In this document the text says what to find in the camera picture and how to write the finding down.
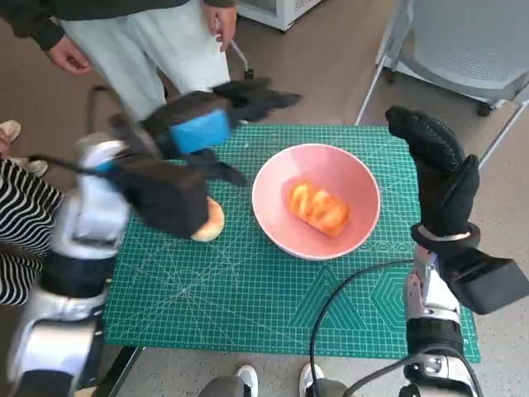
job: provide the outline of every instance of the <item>human hand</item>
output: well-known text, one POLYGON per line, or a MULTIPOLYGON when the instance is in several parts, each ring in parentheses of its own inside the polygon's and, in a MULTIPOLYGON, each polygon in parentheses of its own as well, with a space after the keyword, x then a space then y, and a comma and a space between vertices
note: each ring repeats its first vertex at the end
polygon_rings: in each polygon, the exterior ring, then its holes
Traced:
POLYGON ((237 7, 212 7, 207 4, 204 6, 207 18, 207 27, 217 41, 222 43, 221 52, 227 50, 230 46, 231 39, 235 35, 237 23, 237 7))
POLYGON ((469 230, 479 187, 479 160, 465 157, 452 130, 421 112, 393 106, 389 132, 406 141, 417 168, 421 224, 438 237, 469 230))
POLYGON ((46 51, 46 55, 56 66, 71 74, 85 74, 92 69, 90 62, 66 35, 46 51))

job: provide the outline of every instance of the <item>black cable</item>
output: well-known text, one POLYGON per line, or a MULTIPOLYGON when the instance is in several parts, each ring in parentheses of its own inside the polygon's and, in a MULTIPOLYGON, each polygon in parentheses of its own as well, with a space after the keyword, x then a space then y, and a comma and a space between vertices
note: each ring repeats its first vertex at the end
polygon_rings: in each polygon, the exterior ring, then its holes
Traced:
POLYGON ((95 131, 94 123, 96 119, 96 104, 98 95, 100 93, 105 93, 106 95, 108 95, 114 102, 119 105, 120 109, 123 111, 123 114, 126 114, 125 106, 123 105, 122 100, 119 98, 119 96, 113 89, 104 85, 96 85, 92 87, 88 91, 88 97, 86 101, 86 135, 90 135, 95 131))
POLYGON ((320 315, 317 317, 316 323, 314 324, 314 328, 312 329, 312 335, 311 335, 311 341, 309 346, 310 351, 310 359, 311 359, 311 373, 312 373, 312 379, 314 384, 314 393, 316 397, 320 397, 322 394, 320 393, 319 387, 317 385, 317 377, 316 377, 316 368, 314 366, 314 351, 316 350, 316 338, 317 333, 320 331, 320 326, 322 325, 322 321, 325 318, 325 315, 327 313, 327 310, 331 307, 331 304, 334 302, 334 299, 338 297, 338 295, 341 293, 341 291, 349 285, 349 283, 354 280, 357 277, 360 277, 361 275, 364 275, 366 273, 370 273, 371 271, 381 270, 385 269, 387 267, 395 266, 395 265, 404 265, 407 263, 413 263, 413 259, 403 259, 400 261, 391 261, 387 263, 383 263, 380 265, 375 265, 368 267, 367 269, 359 270, 355 273, 353 273, 347 280, 345 280, 341 285, 334 291, 331 295, 331 297, 326 301, 326 303, 323 305, 323 309, 320 312, 320 315))
POLYGON ((74 163, 70 163, 69 161, 58 159, 56 157, 53 157, 51 155, 30 155, 28 158, 29 162, 32 161, 47 161, 50 164, 59 165, 67 170, 73 171, 76 174, 86 174, 91 176, 98 176, 101 178, 106 178, 106 175, 103 172, 96 171, 96 170, 89 170, 88 168, 79 167, 78 165, 74 163))
MULTIPOLYGON (((407 263, 413 263, 413 259, 403 259, 403 260, 400 260, 400 261, 391 261, 391 262, 383 263, 383 264, 380 264, 380 265, 375 265, 375 266, 372 266, 372 267, 368 267, 367 269, 359 270, 359 271, 355 272, 353 275, 351 275, 343 283, 341 283, 341 285, 336 289, 336 291, 334 291, 332 293, 331 297, 323 305, 323 309, 320 312, 320 314, 318 315, 317 320, 316 320, 316 322, 314 324, 314 328, 312 329, 312 335, 311 335, 310 346, 309 346, 311 373, 312 373, 312 379, 313 379, 313 383, 312 384, 314 386, 314 395, 316 397, 320 397, 322 395, 320 393, 318 382, 317 382, 316 367, 315 367, 315 362, 314 362, 314 356, 315 356, 315 350, 316 350, 316 339, 317 339, 317 334, 318 334, 318 332, 320 330, 320 326, 322 325, 322 321, 325 318, 325 315, 327 313, 327 310, 331 307, 332 303, 338 297, 338 295, 343 291, 343 289, 347 285, 349 285, 350 282, 353 281, 354 279, 356 279, 357 277, 360 277, 361 275, 364 275, 366 273, 370 273, 372 271, 385 269, 385 268, 388 268, 388 267, 391 267, 391 266, 395 266, 395 265, 404 265, 404 264, 407 264, 407 263)), ((364 378, 362 378, 362 379, 358 380, 357 382, 355 382, 349 389, 347 389, 346 392, 344 393, 344 397, 351 397, 352 394, 355 391, 357 391, 359 388, 361 388, 362 386, 370 383, 372 380, 378 379, 380 376, 386 375, 389 372, 396 370, 397 368, 399 368, 401 366, 407 366, 407 365, 411 365, 411 364, 416 363, 417 362, 417 357, 419 355, 425 354, 427 352, 435 351, 435 350, 440 350, 440 349, 444 349, 444 350, 446 350, 446 351, 448 351, 450 353, 453 353, 456 357, 458 357, 463 362, 463 364, 465 365, 467 371, 470 374, 470 377, 472 378, 472 381, 474 382, 474 387, 476 389, 476 393, 477 393, 478 397, 484 397, 483 391, 481 390, 481 386, 479 385, 478 377, 476 376, 474 370, 472 369, 472 366, 466 360, 465 356, 462 355, 461 353, 459 353, 458 351, 456 351, 456 349, 453 349, 452 347, 446 347, 444 345, 438 345, 438 344, 428 345, 428 346, 424 347, 423 349, 421 349, 417 354, 414 354, 412 356, 407 356, 407 357, 403 358, 400 361, 394 362, 393 364, 390 364, 389 366, 381 368, 381 369, 373 372, 372 374, 369 374, 369 375, 365 376, 364 378)))

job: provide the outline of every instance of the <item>bread roll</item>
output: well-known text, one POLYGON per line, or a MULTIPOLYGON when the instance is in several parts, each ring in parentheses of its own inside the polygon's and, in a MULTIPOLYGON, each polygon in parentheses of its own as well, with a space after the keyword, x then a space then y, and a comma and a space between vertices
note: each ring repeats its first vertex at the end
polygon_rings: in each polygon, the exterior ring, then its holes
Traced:
POLYGON ((346 203, 310 181, 297 182, 289 191, 288 210, 330 237, 336 237, 349 221, 346 203))
POLYGON ((197 242, 210 242, 216 239, 224 228, 224 212, 222 211, 222 207, 211 197, 207 198, 207 210, 209 212, 209 220, 191 236, 197 242))

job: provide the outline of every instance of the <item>shoe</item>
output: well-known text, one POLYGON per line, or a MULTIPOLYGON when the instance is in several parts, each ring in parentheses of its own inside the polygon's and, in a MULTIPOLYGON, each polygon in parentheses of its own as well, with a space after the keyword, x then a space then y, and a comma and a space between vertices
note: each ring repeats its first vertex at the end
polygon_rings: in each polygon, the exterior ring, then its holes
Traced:
POLYGON ((48 170, 48 163, 44 160, 28 161, 27 157, 10 157, 9 160, 38 177, 44 175, 48 170))
POLYGON ((257 372, 253 366, 242 366, 237 370, 235 375, 239 376, 245 385, 251 389, 251 397, 257 397, 259 391, 259 380, 257 379, 257 372))
POLYGON ((19 122, 9 120, 8 122, 0 123, 0 130, 3 131, 3 133, 6 135, 7 139, 9 139, 10 142, 13 142, 20 135, 22 126, 19 122))
MULTIPOLYGON (((322 368, 318 364, 314 364, 314 369, 316 370, 316 379, 322 379, 324 377, 322 368)), ((307 389, 312 386, 312 383, 314 383, 314 380, 312 379, 311 363, 309 362, 305 364, 299 376, 299 397, 305 397, 307 389)))

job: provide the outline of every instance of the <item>black and white stripes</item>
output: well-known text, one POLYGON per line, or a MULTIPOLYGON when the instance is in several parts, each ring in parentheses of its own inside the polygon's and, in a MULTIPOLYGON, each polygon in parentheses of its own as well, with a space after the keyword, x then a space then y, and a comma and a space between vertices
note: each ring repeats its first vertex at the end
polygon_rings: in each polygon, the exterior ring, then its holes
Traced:
POLYGON ((62 195, 10 160, 0 160, 0 304, 23 304, 50 245, 62 195))

